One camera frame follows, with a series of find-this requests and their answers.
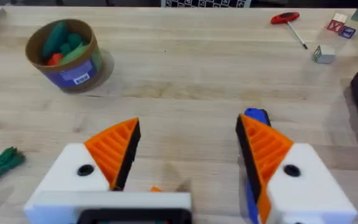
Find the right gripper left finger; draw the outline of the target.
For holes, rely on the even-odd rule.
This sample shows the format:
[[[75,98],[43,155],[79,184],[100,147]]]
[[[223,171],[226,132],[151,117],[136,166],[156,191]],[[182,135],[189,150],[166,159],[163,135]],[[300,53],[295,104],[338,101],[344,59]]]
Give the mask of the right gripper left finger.
[[[67,144],[37,191],[124,190],[140,138],[139,119],[132,118]]]

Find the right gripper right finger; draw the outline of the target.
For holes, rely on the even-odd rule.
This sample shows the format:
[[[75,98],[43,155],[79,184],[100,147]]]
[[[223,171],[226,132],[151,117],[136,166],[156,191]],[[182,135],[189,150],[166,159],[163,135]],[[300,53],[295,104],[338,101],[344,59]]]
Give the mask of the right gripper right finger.
[[[358,214],[314,148],[240,114],[236,134],[252,223],[353,223]]]

